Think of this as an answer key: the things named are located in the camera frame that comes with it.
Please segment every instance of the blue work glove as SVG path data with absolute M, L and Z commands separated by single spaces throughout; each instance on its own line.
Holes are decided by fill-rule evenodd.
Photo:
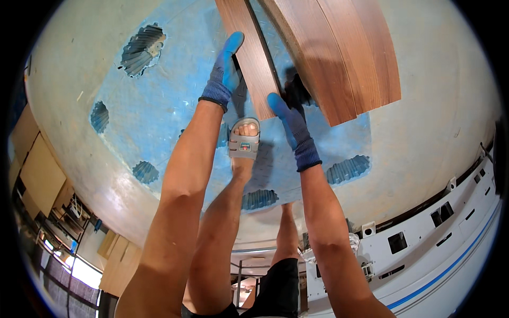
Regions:
M 242 32 L 234 32 L 224 43 L 224 47 L 219 52 L 216 62 L 210 72 L 210 79 L 207 81 L 202 96 L 198 100 L 208 100 L 222 107 L 226 112 L 228 101 L 233 91 L 239 85 L 239 76 L 233 64 L 232 55 L 237 52 L 244 42 Z
M 295 152 L 297 172 L 303 172 L 312 166 L 321 164 L 322 160 L 318 156 L 315 142 L 299 111 L 296 108 L 289 109 L 285 101 L 276 93 L 270 93 L 267 96 L 267 101 L 274 114 L 283 122 L 288 143 Z

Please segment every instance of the foot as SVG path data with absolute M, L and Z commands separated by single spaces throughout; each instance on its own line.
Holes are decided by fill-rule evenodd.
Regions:
M 235 129 L 233 133 L 241 136 L 256 136 L 258 134 L 258 128 L 255 124 L 244 124 Z M 254 162 L 255 161 L 250 158 L 232 158 L 233 178 L 247 183 L 249 179 L 251 179 L 251 171 Z

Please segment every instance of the light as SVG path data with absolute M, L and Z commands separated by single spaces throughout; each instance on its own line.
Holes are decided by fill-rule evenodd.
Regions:
M 50 249 L 50 250 L 52 250 L 52 251 L 53 251 L 53 245 L 52 245 L 52 244 L 51 244 L 48 240 L 44 241 L 44 244 L 45 244 L 47 247 L 49 247 L 49 249 Z
M 65 260 L 65 263 L 67 265 L 69 265 L 69 267 L 72 267 L 72 262 L 74 261 L 74 257 L 72 256 L 69 256 L 66 260 Z
M 88 286 L 99 289 L 101 283 L 102 274 L 94 270 L 87 263 L 83 262 L 79 258 L 74 261 L 74 268 L 72 270 L 72 276 L 81 280 Z

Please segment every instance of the person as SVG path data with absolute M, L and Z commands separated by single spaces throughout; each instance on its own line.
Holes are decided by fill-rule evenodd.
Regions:
M 159 207 L 138 268 L 118 301 L 117 317 L 239 315 L 232 304 L 230 257 L 239 227 L 243 188 L 251 178 L 253 154 L 258 148 L 260 125 L 256 119 L 242 119 L 234 126 L 229 143 L 233 177 L 201 221 L 200 212 L 221 119 L 239 84 L 232 56 L 243 40 L 241 32 L 226 40 L 196 111 L 175 145 L 164 174 Z M 352 252 L 343 211 L 325 179 L 304 118 L 277 94 L 270 94 L 267 100 L 281 119 L 295 153 L 309 243 L 335 315 L 394 317 L 370 291 Z M 243 318 L 297 316 L 296 237 L 291 207 L 285 206 L 274 260 L 262 279 L 260 294 L 242 313 Z M 184 294 L 189 308 L 182 307 Z

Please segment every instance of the black shorts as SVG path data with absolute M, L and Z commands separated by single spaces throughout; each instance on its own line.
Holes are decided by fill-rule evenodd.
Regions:
M 253 306 L 241 315 L 231 303 L 225 310 L 216 315 L 199 315 L 190 312 L 182 305 L 182 318 L 253 318 L 253 317 L 286 317 L 298 315 L 299 270 L 296 258 L 285 258 L 275 263 L 260 279 L 260 293 Z

